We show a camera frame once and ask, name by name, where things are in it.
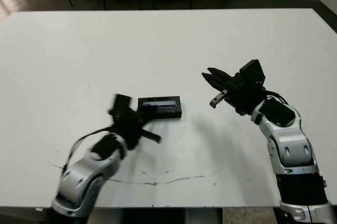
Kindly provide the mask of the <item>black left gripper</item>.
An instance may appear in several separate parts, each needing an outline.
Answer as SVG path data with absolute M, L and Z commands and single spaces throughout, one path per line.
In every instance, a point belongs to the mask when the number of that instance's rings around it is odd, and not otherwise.
M 113 113 L 112 118 L 111 132 L 124 139 L 127 150 L 135 149 L 142 137 L 158 144 L 161 142 L 160 135 L 144 129 L 147 124 L 155 119 L 153 114 L 144 114 L 141 110 L 131 110 L 126 113 Z

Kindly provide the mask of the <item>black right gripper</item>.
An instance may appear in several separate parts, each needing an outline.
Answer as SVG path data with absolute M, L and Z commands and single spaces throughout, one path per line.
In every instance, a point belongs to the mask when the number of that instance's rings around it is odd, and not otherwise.
M 237 72 L 230 76 L 226 72 L 209 67 L 210 73 L 202 73 L 204 79 L 220 93 L 210 101 L 215 108 L 221 101 L 231 105 L 239 115 L 251 115 L 254 108 L 266 98 L 263 72 Z

